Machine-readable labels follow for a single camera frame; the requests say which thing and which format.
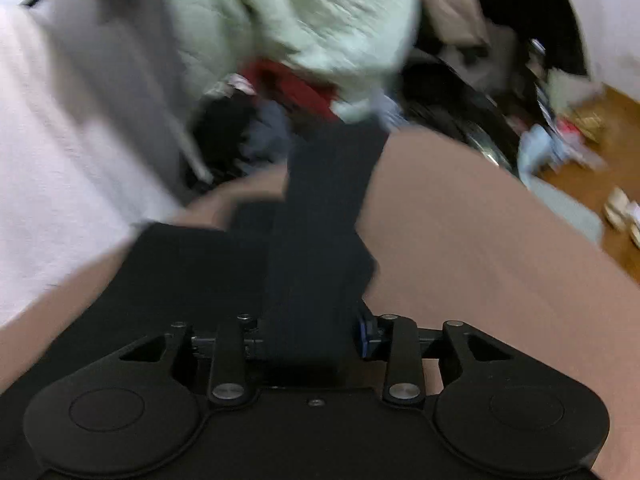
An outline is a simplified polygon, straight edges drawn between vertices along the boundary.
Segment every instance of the red fabric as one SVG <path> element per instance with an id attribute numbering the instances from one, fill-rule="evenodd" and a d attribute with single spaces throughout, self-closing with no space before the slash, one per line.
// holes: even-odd
<path id="1" fill-rule="evenodd" d="M 278 97 L 289 102 L 282 104 L 299 106 L 325 119 L 337 119 L 330 108 L 337 94 L 334 85 L 308 83 L 300 79 L 289 67 L 269 59 L 251 63 L 241 74 L 254 86 L 258 94 L 263 94 L 266 81 L 273 81 Z"/>
<path id="2" fill-rule="evenodd" d="M 558 127 L 558 132 L 562 138 L 567 142 L 578 142 L 579 144 L 584 143 L 582 132 L 569 119 L 559 118 L 556 120 L 556 126 Z"/>

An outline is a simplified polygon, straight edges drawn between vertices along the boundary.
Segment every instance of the silver screw head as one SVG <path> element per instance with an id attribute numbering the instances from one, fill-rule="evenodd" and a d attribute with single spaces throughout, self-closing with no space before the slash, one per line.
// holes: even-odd
<path id="1" fill-rule="evenodd" d="M 415 399 L 420 395 L 420 388 L 412 383 L 396 383 L 389 388 L 389 395 L 401 400 Z"/>
<path id="2" fill-rule="evenodd" d="M 211 393 L 220 400 L 234 400 L 242 397 L 244 388 L 237 383 L 222 383 L 213 388 Z"/>

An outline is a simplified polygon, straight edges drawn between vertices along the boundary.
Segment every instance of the beige fabric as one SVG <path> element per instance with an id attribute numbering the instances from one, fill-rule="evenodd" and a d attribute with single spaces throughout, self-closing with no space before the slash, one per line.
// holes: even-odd
<path id="1" fill-rule="evenodd" d="M 278 168 L 229 184 L 177 221 L 223 226 L 234 202 L 279 194 L 284 180 Z M 640 289 L 608 256 L 520 182 L 425 130 L 389 139 L 358 231 L 380 265 L 366 297 L 374 313 L 425 327 L 463 319 L 587 384 L 611 418 L 596 473 L 638 477 Z M 0 386 L 93 301 L 123 255 L 81 270 L 0 330 Z"/>
<path id="2" fill-rule="evenodd" d="M 479 0 L 422 0 L 437 37 L 445 44 L 474 46 L 488 42 Z"/>

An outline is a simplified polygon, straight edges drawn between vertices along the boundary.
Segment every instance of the pile of clothes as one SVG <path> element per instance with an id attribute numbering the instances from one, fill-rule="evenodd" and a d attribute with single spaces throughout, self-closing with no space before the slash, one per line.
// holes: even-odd
<path id="1" fill-rule="evenodd" d="M 210 86 L 265 58 L 333 85 L 332 111 L 365 117 L 413 46 L 418 0 L 167 0 L 185 87 L 197 106 Z"/>
<path id="2" fill-rule="evenodd" d="M 519 40 L 538 40 L 546 68 L 587 75 L 580 28 L 569 0 L 423 0 L 417 46 L 437 55 L 457 47 L 465 64 L 488 56 L 487 20 L 513 29 Z"/>
<path id="3" fill-rule="evenodd" d="M 188 186 L 204 192 L 286 160 L 324 124 L 342 122 L 331 109 L 336 94 L 335 85 L 308 83 L 270 60 L 216 83 L 201 99 L 190 130 L 213 181 L 198 180 L 188 168 Z M 384 94 L 373 106 L 386 129 L 404 123 L 398 105 Z"/>

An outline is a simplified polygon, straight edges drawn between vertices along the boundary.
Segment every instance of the wooden floor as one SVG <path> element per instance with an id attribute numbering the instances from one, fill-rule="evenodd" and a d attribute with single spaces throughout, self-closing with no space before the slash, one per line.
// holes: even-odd
<path id="1" fill-rule="evenodd" d="M 594 172 L 569 164 L 558 174 L 543 171 L 542 178 L 600 215 L 605 225 L 603 249 L 640 283 L 640 249 L 628 234 L 612 229 L 602 215 L 602 206 L 615 186 L 640 203 L 640 104 L 607 89 L 602 100 L 582 109 L 595 111 L 607 121 L 606 140 L 593 149 L 609 167 Z"/>

